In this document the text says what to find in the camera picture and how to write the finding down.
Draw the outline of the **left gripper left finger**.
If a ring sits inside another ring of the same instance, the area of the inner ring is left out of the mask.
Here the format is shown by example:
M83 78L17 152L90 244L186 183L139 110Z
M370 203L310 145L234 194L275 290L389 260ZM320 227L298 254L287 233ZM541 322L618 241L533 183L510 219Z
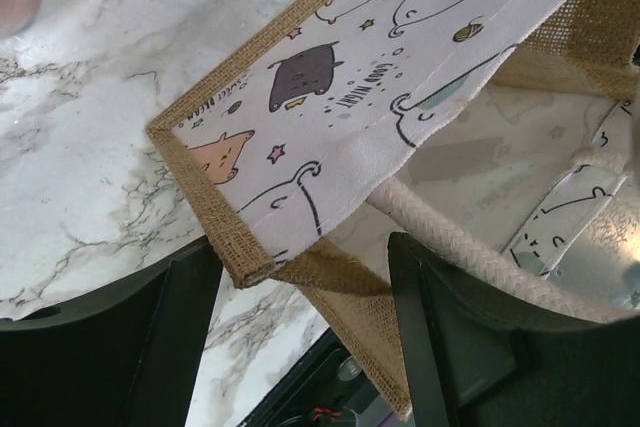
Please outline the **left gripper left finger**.
M92 292L2 319L2 425L184 425L221 274L198 239Z

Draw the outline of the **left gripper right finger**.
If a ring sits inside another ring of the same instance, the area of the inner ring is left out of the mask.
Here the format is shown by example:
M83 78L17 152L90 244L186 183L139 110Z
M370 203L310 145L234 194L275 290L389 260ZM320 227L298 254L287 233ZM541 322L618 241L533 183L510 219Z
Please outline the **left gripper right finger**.
M575 319L512 297L405 233L388 240L418 426L635 426L639 320Z

